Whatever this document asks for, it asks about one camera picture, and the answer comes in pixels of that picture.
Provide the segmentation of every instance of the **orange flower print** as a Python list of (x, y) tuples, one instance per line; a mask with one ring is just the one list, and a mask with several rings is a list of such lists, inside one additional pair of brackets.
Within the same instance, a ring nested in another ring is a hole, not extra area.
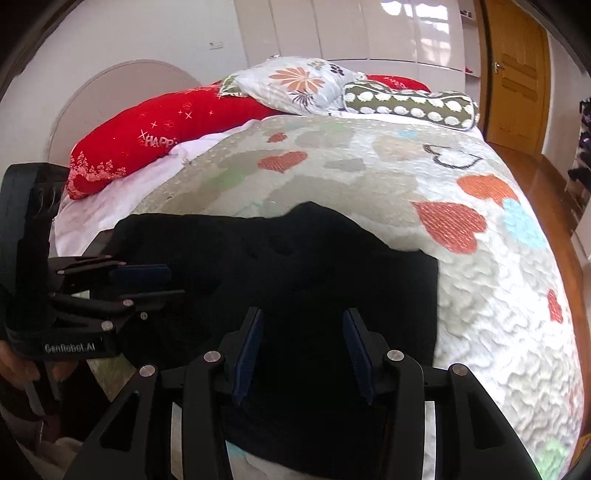
[(308, 90), (311, 93), (318, 93), (318, 89), (324, 84), (323, 79), (310, 78), (310, 72), (301, 67), (277, 70), (269, 78), (281, 80), (281, 85), (285, 85), (290, 92), (305, 92)]

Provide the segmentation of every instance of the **black cloth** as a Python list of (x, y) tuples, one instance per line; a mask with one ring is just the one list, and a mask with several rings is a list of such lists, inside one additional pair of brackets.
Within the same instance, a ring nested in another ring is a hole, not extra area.
[(174, 286), (187, 291), (182, 306), (122, 330), (136, 367), (184, 365), (259, 307), (265, 332), (247, 398), (223, 412), (226, 440), (312, 475), (372, 475), (384, 412), (359, 393), (343, 312), (358, 308), (391, 348), (431, 365), (437, 260), (393, 250), (314, 203), (271, 219), (134, 215), (117, 224), (103, 252), (130, 264), (167, 263)]

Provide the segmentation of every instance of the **wooden floor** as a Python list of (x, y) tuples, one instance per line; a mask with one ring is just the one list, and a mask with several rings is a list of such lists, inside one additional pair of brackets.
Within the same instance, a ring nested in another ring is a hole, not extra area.
[(583, 272), (570, 241), (576, 222), (570, 213), (569, 199), (564, 194), (565, 181), (547, 160), (538, 162), (524, 153), (490, 145), (507, 164), (528, 197), (556, 257), (573, 315), (583, 372), (585, 415), (582, 433), (591, 432), (591, 336), (583, 299)]

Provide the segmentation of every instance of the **green polka dot bolster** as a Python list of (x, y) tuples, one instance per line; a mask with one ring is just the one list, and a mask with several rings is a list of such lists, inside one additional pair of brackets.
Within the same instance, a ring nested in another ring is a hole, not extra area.
[(454, 130), (470, 130), (480, 118), (478, 104), (460, 92), (393, 90), (375, 80), (357, 80), (345, 85), (343, 98), (350, 113), (389, 113)]

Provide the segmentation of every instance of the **blue gripper pad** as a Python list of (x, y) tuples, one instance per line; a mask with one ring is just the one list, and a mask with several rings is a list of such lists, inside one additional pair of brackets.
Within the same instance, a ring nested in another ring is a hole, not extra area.
[(109, 279), (119, 288), (152, 289), (170, 282), (172, 273), (166, 264), (123, 265), (111, 271)]
[(261, 346), (263, 334), (263, 315), (262, 311), (257, 311), (251, 328), (248, 330), (242, 352), (236, 362), (236, 377), (232, 398), (236, 405), (240, 405), (242, 399), (246, 397), (248, 388), (251, 385), (252, 373), (255, 369), (256, 356)]
[(343, 315), (343, 336), (361, 396), (371, 405), (375, 397), (372, 364), (349, 311)]

